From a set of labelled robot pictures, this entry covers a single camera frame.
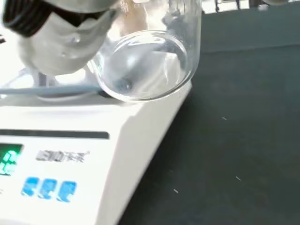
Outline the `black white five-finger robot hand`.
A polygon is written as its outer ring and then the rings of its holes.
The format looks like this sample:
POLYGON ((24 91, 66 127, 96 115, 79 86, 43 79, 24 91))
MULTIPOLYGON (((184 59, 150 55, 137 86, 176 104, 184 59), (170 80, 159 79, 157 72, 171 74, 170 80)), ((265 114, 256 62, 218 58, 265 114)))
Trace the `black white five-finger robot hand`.
POLYGON ((0 24, 28 68, 63 75, 99 51, 120 11, 114 0, 3 0, 0 24))

